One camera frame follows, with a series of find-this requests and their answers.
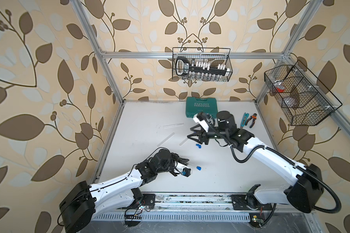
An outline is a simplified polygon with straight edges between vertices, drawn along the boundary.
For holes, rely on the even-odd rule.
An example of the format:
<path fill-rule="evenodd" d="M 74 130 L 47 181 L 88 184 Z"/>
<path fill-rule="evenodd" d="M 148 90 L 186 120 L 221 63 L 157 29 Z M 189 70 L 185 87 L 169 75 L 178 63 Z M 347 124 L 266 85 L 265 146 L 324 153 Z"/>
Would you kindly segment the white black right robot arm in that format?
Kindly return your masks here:
<path fill-rule="evenodd" d="M 254 185 L 246 193 L 243 203 L 251 209 L 264 204 L 286 204 L 310 213 L 324 192 L 320 169 L 296 162 L 270 148 L 251 132 L 237 127 L 228 111 L 217 113 L 217 118 L 203 112 L 194 115 L 196 126 L 187 137 L 198 144 L 207 145 L 211 139 L 221 139 L 230 148 L 234 160 L 240 164 L 254 158 L 268 166 L 285 181 L 277 187 Z"/>

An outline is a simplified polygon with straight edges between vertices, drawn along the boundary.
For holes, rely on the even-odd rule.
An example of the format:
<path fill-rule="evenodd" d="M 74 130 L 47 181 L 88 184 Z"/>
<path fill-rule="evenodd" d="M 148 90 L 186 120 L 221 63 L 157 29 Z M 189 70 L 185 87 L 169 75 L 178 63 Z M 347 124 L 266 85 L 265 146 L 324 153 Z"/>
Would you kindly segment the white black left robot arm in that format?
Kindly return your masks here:
<path fill-rule="evenodd" d="M 60 203 L 57 223 L 67 233 L 76 233 L 96 216 L 115 209 L 136 208 L 144 197 L 141 186 L 154 181 L 160 173 L 189 177 L 192 170 L 188 165 L 188 159 L 166 148 L 158 148 L 121 176 L 101 183 L 82 181 Z"/>

